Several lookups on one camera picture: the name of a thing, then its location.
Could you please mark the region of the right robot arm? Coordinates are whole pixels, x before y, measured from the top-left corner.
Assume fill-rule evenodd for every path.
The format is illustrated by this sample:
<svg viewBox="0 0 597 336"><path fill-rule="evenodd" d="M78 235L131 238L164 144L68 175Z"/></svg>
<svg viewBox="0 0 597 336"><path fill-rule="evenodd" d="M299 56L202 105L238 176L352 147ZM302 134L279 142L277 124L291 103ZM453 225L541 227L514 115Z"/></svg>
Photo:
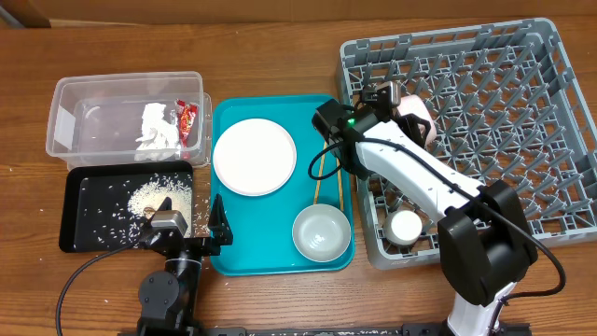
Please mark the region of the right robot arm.
<svg viewBox="0 0 597 336"><path fill-rule="evenodd" d="M537 260L516 191L502 180L485 186L431 155L422 139L431 125L416 115L330 99L312 125L344 170L380 175L436 224L441 269L456 293L443 333L499 332L507 295Z"/></svg>

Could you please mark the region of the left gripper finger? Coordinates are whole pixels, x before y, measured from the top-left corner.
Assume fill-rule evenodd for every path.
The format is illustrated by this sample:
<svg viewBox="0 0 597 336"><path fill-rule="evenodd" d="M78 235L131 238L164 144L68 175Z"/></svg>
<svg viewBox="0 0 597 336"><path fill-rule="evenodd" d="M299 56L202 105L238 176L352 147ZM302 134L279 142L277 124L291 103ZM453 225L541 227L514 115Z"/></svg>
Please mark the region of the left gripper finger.
<svg viewBox="0 0 597 336"><path fill-rule="evenodd" d="M229 226L222 196L216 194L211 206L208 229L217 245L232 245L233 233Z"/></svg>
<svg viewBox="0 0 597 336"><path fill-rule="evenodd" d="M159 208L141 227L142 232L170 229L172 227L172 215L170 213L171 210L172 200L170 197L166 197Z"/></svg>

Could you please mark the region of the red snack wrapper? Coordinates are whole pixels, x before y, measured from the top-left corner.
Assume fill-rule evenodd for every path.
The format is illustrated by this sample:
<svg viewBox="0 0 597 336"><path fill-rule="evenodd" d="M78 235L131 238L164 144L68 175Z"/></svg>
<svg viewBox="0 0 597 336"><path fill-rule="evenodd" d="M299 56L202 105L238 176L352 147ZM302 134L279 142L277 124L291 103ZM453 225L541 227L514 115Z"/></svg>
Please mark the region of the red snack wrapper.
<svg viewBox="0 0 597 336"><path fill-rule="evenodd" d="M192 103L187 104L185 101L176 100L175 112L181 146L187 147L187 139L199 112L199 107Z"/></svg>

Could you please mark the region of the small pink plate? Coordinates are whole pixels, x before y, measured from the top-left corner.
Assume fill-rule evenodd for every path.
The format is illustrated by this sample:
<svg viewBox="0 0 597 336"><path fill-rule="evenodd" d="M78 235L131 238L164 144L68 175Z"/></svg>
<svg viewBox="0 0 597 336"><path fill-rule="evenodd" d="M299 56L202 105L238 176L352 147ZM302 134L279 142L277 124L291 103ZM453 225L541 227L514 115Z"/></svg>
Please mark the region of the small pink plate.
<svg viewBox="0 0 597 336"><path fill-rule="evenodd" d="M402 97L397 107L397 112L400 117L408 115L416 117L417 126L423 138L423 147L430 145L436 139L437 128L435 122L432 120L425 103L419 96L409 95Z"/></svg>

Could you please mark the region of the white paper cup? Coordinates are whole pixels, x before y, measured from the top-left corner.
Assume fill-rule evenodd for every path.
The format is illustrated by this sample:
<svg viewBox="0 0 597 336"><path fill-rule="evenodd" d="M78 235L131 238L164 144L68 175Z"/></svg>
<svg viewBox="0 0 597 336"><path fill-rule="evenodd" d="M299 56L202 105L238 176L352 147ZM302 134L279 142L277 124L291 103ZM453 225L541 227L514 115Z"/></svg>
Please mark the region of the white paper cup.
<svg viewBox="0 0 597 336"><path fill-rule="evenodd" d="M422 220L410 210L391 213L383 225L384 237L393 245L413 245L419 239L422 230Z"/></svg>

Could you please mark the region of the white napkin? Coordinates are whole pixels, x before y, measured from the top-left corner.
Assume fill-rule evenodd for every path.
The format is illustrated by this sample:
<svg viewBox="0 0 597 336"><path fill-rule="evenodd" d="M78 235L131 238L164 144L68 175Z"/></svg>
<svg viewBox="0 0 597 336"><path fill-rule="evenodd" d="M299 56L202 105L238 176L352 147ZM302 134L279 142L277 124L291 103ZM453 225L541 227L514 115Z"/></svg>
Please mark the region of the white napkin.
<svg viewBox="0 0 597 336"><path fill-rule="evenodd" d="M140 145L134 155L135 161L165 161L179 154L181 149L178 131L178 115L167 105L151 103L145 106L142 116L142 135L136 139Z"/></svg>

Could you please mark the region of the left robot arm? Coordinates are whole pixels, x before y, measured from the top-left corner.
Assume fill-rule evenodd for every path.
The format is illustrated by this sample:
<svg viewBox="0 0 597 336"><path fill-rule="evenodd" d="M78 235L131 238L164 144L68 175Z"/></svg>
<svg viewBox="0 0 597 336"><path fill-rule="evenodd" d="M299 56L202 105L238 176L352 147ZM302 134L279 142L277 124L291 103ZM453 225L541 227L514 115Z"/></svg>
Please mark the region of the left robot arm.
<svg viewBox="0 0 597 336"><path fill-rule="evenodd" d="M141 316L138 335L207 335L195 319L195 300L202 259L218 256L223 245L231 245L233 233L223 199L217 195L211 207L206 237L184 236L187 223L181 212L165 198L141 229L139 246L166 258L164 269L148 275L139 288Z"/></svg>

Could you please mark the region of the grey bowl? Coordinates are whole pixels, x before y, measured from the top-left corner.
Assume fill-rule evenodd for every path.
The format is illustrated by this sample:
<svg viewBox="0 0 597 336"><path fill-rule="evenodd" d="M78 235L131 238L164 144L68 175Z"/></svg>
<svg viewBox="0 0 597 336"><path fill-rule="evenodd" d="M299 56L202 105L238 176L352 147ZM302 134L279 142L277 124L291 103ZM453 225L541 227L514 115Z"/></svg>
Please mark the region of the grey bowl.
<svg viewBox="0 0 597 336"><path fill-rule="evenodd" d="M352 241L352 226L339 208L312 204L295 218L292 239L306 259L324 263L340 258Z"/></svg>

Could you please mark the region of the rice and food scraps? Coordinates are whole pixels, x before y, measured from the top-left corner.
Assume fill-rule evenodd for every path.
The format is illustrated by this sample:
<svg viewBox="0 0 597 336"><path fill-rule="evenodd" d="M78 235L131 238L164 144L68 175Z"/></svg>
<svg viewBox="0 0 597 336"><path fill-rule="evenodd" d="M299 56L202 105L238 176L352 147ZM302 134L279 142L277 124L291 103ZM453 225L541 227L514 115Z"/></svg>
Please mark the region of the rice and food scraps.
<svg viewBox="0 0 597 336"><path fill-rule="evenodd" d="M135 217L144 217L147 208L158 210L163 201L170 198L172 209L179 211L187 223L184 236L189 238L192 229L192 196L191 174L153 175L132 192L127 210Z"/></svg>

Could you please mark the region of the large white plate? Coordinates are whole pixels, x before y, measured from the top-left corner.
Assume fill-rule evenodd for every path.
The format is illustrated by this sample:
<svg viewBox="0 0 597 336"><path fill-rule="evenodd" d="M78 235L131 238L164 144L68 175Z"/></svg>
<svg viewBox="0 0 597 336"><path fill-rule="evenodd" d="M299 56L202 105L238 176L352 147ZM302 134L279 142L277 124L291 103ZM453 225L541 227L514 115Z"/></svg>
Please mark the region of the large white plate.
<svg viewBox="0 0 597 336"><path fill-rule="evenodd" d="M295 142L284 127L268 119L245 119L219 136L212 165L229 190L257 197L280 189L294 173L297 159Z"/></svg>

